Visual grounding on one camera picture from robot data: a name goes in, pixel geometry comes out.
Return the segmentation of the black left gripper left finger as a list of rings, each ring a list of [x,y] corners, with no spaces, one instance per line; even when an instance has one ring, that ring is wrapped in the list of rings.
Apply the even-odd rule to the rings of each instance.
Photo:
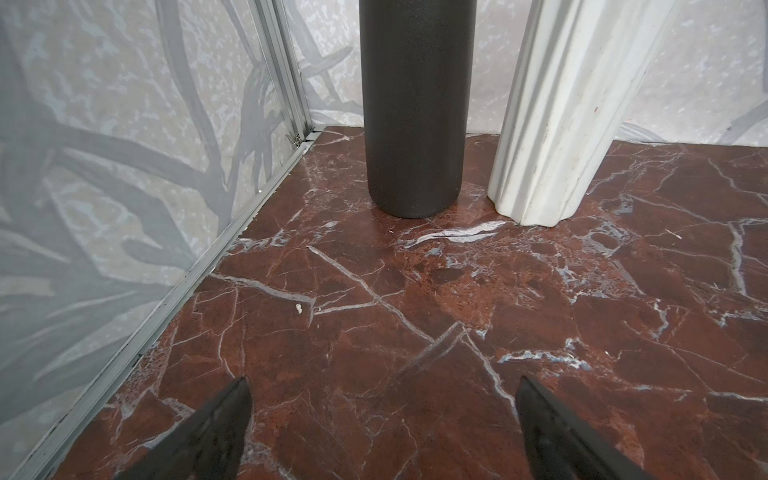
[[[235,479],[252,395],[239,377],[209,399],[119,479]]]

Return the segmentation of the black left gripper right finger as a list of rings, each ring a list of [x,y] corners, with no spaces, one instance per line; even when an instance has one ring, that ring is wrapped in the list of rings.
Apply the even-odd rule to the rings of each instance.
[[[536,379],[522,376],[515,404],[535,479],[649,479]]]

